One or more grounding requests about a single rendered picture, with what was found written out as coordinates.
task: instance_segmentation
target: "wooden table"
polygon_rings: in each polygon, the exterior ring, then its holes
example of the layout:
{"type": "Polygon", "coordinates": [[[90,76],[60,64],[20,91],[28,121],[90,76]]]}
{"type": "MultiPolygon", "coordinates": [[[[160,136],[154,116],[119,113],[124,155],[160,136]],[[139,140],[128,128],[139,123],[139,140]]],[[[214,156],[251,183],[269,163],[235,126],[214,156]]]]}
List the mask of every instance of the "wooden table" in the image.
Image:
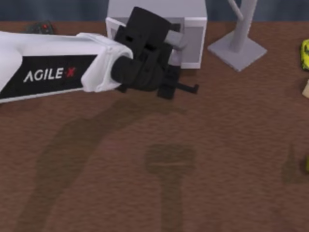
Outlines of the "wooden table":
{"type": "MultiPolygon", "coordinates": [[[[102,23],[55,25],[61,34],[104,31],[102,23]]],[[[205,45],[233,26],[209,23],[205,45]]],[[[197,95],[74,92],[4,104],[0,231],[308,231],[309,178],[299,163],[309,151],[301,96],[309,75],[298,53],[308,27],[254,23],[251,37],[268,53],[241,73],[205,49],[203,68],[181,79],[200,84],[197,95]],[[172,154],[180,164],[194,155],[190,175],[176,181],[183,166],[148,172],[145,160],[172,154]]]]}

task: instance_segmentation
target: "square base plate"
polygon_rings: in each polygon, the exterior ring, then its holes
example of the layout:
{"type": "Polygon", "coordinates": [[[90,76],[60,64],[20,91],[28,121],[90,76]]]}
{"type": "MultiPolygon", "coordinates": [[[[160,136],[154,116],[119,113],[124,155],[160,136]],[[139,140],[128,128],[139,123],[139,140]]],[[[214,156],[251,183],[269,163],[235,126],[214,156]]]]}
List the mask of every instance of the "square base plate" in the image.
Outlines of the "square base plate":
{"type": "Polygon", "coordinates": [[[223,38],[211,44],[208,47],[208,50],[236,71],[242,71],[267,52],[266,49],[249,38],[246,39],[240,52],[233,52],[229,48],[233,35],[234,32],[232,31],[223,38]]]}

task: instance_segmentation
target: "agile x logo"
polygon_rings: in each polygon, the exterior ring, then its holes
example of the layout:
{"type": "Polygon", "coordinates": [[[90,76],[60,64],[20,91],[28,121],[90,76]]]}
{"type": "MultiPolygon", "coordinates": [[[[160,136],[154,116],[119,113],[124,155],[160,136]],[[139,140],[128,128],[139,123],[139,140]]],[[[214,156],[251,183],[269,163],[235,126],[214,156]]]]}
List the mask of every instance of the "agile x logo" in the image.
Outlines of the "agile x logo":
{"type": "Polygon", "coordinates": [[[64,68],[57,68],[57,69],[38,69],[35,72],[29,71],[27,76],[24,79],[24,83],[26,82],[34,82],[34,81],[41,81],[41,80],[55,80],[61,79],[64,74],[65,77],[74,77],[76,67],[69,67],[66,71],[64,68]]]}
{"type": "Polygon", "coordinates": [[[81,79],[97,55],[23,57],[0,99],[83,88],[81,79]]]}

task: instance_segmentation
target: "red x letter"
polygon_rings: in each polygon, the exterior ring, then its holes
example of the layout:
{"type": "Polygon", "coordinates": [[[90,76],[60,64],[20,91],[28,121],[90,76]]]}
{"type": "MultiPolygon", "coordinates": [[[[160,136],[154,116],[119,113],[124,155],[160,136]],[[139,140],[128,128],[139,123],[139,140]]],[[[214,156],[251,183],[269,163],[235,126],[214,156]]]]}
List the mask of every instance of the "red x letter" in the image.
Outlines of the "red x letter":
{"type": "Polygon", "coordinates": [[[67,77],[70,77],[70,76],[74,76],[74,72],[75,72],[75,67],[73,68],[68,68],[68,71],[66,72],[67,74],[67,77]]]}

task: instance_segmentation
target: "gray metal stand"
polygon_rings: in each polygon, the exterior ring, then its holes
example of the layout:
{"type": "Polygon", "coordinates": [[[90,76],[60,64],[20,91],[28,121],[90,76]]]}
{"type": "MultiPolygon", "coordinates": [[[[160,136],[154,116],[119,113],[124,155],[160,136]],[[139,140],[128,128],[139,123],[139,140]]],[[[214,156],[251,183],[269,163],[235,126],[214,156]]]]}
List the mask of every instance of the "gray metal stand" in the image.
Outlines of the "gray metal stand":
{"type": "Polygon", "coordinates": [[[234,0],[228,1],[238,17],[236,28],[211,44],[208,50],[240,72],[262,57],[267,50],[248,38],[258,0],[242,0],[240,9],[234,0]]]}

